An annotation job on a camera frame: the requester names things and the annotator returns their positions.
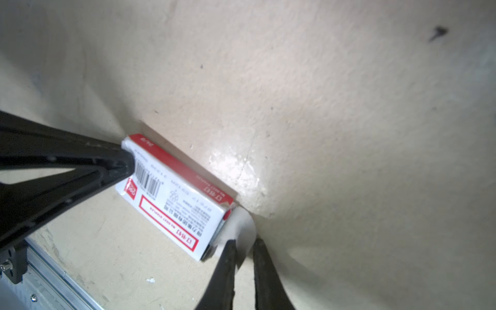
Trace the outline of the aluminium front rail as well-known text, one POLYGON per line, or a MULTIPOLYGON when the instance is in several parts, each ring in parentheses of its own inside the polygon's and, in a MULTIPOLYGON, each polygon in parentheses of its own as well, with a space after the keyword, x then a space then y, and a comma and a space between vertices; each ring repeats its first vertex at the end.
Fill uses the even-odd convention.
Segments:
POLYGON ((102 309, 33 240, 1 252, 1 309, 102 309))

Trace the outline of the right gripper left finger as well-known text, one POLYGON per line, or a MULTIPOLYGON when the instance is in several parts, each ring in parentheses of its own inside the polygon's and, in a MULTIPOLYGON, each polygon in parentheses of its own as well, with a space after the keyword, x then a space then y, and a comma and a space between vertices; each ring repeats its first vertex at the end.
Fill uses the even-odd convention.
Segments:
POLYGON ((236 240, 228 240, 195 310, 232 310, 235 297, 236 240))

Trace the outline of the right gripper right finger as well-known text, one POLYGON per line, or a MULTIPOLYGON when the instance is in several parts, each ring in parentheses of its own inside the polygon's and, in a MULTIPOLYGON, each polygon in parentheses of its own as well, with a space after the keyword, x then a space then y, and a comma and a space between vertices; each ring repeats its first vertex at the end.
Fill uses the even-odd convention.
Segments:
POLYGON ((253 245, 255 309, 295 310, 291 303, 265 242, 257 238, 253 245))

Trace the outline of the red white staple box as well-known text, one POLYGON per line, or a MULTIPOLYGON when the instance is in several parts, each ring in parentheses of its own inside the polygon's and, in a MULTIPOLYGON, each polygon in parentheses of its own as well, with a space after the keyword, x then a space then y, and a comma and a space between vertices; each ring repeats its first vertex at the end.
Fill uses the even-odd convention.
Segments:
POLYGON ((249 212, 144 135, 130 135, 121 146, 134 156, 135 171, 117 192, 196 261, 220 256, 234 240, 241 267, 257 237, 249 212))

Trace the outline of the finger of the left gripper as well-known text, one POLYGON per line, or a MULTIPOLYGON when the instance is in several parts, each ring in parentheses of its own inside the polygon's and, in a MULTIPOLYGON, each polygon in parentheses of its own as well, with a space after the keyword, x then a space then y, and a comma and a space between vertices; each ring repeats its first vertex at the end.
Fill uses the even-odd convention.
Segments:
POLYGON ((134 173, 133 155, 116 143, 1 113, 1 170, 64 173, 1 184, 1 249, 134 173))

